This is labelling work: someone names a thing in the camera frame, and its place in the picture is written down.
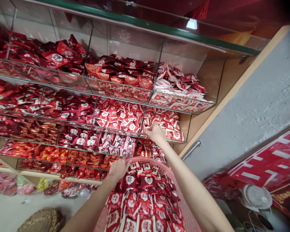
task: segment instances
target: metal bracket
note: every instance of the metal bracket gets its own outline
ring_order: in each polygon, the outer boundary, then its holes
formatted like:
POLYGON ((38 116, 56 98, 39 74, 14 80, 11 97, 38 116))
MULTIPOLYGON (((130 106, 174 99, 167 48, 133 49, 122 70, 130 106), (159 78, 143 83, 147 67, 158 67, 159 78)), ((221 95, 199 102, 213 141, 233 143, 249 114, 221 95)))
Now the metal bracket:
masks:
POLYGON ((190 148, 188 152, 186 152, 186 154, 181 159, 184 161, 190 155, 190 153, 193 152, 195 148, 200 147, 201 144, 201 141, 196 141, 195 144, 190 148))

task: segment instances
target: floor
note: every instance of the floor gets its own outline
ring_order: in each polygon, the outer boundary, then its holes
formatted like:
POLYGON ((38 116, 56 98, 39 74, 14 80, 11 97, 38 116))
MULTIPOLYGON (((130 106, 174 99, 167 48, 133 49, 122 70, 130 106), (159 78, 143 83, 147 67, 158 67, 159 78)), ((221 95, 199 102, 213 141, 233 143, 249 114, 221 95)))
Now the floor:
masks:
POLYGON ((46 197, 43 194, 32 196, 0 195, 0 231, 14 232, 34 212, 44 207, 60 209, 67 221, 84 204, 86 199, 64 199, 60 195, 46 197))

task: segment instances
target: green shelf edge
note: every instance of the green shelf edge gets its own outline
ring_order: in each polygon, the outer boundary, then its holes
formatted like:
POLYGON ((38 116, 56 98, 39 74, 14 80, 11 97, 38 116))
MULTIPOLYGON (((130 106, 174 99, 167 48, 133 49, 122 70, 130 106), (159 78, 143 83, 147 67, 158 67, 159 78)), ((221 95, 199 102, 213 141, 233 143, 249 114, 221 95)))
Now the green shelf edge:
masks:
POLYGON ((161 32, 161 33, 165 33, 165 34, 169 34, 169 35, 175 35, 178 37, 191 39, 191 40, 194 40, 194 41, 197 41, 200 43, 205 43, 205 44, 209 44, 209 45, 213 45, 213 46, 217 46, 217 47, 227 48, 227 49, 234 50, 234 51, 241 52, 241 53, 245 53, 248 55, 258 55, 260 53, 260 50, 256 50, 253 48, 244 47, 241 45, 229 43, 229 42, 226 42, 223 40, 218 40, 218 39, 211 38, 208 36, 190 33, 188 31, 173 28, 170 26, 166 26, 166 25, 162 25, 162 24, 158 24, 158 23, 153 23, 150 21, 142 20, 142 19, 135 18, 135 17, 128 16, 128 15, 124 15, 124 14, 117 14, 117 13, 113 13, 110 11, 104 11, 104 10, 100 10, 100 9, 93 8, 90 6, 85 6, 85 5, 81 5, 78 3, 66 1, 66 0, 34 0, 34 1, 29 1, 29 2, 34 2, 34 3, 41 2, 41 3, 48 4, 48 5, 66 8, 66 9, 70 9, 70 10, 75 10, 75 11, 86 13, 86 14, 97 15, 97 16, 111 19, 111 20, 115 20, 118 22, 128 23, 128 24, 138 26, 141 28, 145 28, 145 29, 149 29, 152 31, 157 31, 157 32, 161 32))

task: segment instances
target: fan grille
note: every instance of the fan grille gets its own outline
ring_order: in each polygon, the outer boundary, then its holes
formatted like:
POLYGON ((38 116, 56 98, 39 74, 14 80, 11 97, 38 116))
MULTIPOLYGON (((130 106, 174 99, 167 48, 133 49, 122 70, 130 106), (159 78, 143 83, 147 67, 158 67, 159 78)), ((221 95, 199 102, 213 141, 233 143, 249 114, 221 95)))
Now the fan grille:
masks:
POLYGON ((246 188, 245 196, 247 201, 258 209, 267 209, 272 205, 272 197, 265 188, 249 185, 246 188))

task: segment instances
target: red tassel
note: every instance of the red tassel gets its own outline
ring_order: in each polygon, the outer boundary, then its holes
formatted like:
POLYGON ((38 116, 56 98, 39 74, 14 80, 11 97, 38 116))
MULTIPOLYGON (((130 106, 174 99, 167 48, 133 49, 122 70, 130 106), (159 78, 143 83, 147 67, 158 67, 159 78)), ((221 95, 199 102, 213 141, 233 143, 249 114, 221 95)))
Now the red tassel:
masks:
POLYGON ((193 19, 201 20, 206 19, 207 11, 208 11, 209 0, 205 0, 205 2, 194 9, 193 11, 193 19))

